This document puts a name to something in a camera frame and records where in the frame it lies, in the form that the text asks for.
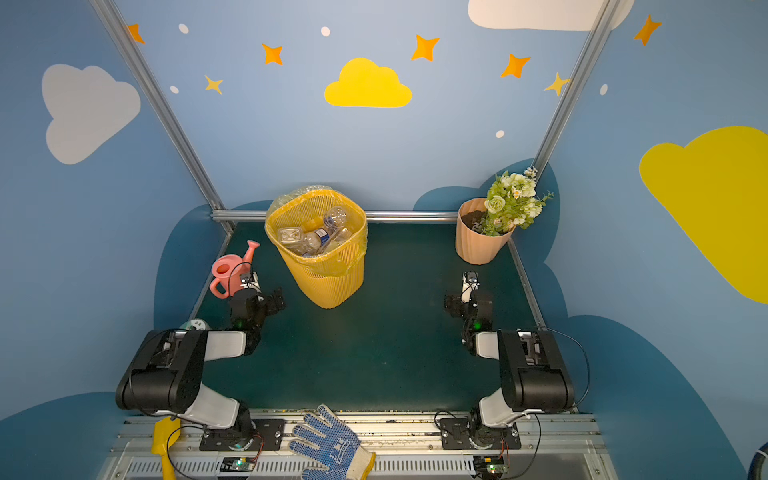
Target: white cloud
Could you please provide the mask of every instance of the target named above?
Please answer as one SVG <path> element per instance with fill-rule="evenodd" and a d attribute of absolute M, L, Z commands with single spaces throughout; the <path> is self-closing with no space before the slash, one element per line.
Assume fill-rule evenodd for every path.
<path fill-rule="evenodd" d="M 133 85 L 99 67 L 51 65 L 43 74 L 43 100 L 53 117 L 45 140 L 56 160 L 85 160 L 136 118 L 141 99 Z"/>
<path fill-rule="evenodd" d="M 629 15 L 634 0 L 621 0 L 611 28 Z M 589 31 L 603 0 L 469 0 L 469 18 L 486 28 Z"/>

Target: pink watering can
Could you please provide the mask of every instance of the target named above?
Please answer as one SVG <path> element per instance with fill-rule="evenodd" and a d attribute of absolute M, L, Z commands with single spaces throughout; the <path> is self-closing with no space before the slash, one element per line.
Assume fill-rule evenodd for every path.
<path fill-rule="evenodd" d="M 258 248 L 258 242 L 248 240 L 248 251 L 240 258 L 239 255 L 224 255 L 214 262 L 210 272 L 214 275 L 214 281 L 210 283 L 210 291 L 222 300 L 234 295 L 238 290 L 242 290 L 240 285 L 240 275 L 251 271 L 251 262 L 253 262 L 253 251 Z M 221 292 L 217 286 L 221 285 L 224 291 Z"/>

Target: blue dotted glove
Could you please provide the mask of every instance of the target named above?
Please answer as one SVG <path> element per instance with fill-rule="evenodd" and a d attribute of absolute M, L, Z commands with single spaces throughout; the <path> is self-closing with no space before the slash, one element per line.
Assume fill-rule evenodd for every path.
<path fill-rule="evenodd" d="M 322 464 L 305 468 L 303 480 L 365 480 L 373 469 L 376 454 L 360 446 L 360 440 L 328 407 L 304 416 L 307 426 L 298 425 L 289 448 Z"/>

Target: mounting plate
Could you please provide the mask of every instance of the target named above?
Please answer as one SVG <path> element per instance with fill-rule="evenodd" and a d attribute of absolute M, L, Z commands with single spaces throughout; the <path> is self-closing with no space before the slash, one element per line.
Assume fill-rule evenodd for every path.
<path fill-rule="evenodd" d="M 442 430 L 440 439 L 442 440 L 443 450 L 480 450 L 469 441 L 469 418 L 458 417 L 440 419 L 438 420 L 438 424 L 440 424 L 440 429 Z M 516 423 L 513 423 L 512 427 L 507 430 L 504 441 L 509 445 L 510 450 L 520 449 L 520 435 L 518 434 L 518 426 Z M 502 441 L 498 440 L 489 448 L 482 450 L 501 449 Z"/>
<path fill-rule="evenodd" d="M 264 439 L 265 452 L 280 450 L 280 441 L 283 440 L 283 427 L 285 427 L 285 420 L 282 419 L 253 419 L 253 424 L 256 426 L 256 431 Z M 230 448 L 237 443 L 236 439 L 211 431 L 208 437 L 203 436 L 200 440 L 201 452 L 236 452 Z M 261 439 L 255 437 L 250 446 L 243 450 L 244 452 L 259 451 L 261 449 Z"/>

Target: flower pot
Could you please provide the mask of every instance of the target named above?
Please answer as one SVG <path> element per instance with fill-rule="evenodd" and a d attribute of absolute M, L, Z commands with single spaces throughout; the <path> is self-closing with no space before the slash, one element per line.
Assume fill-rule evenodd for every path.
<path fill-rule="evenodd" d="M 456 253 L 464 259 L 465 262 L 472 265 L 482 265 L 488 263 L 496 257 L 498 251 L 507 243 L 512 232 L 508 231 L 499 237 L 489 237 L 472 231 L 464 225 L 462 216 L 480 210 L 485 212 L 485 198 L 473 198 L 464 202 L 458 209 L 458 219 L 456 221 Z"/>

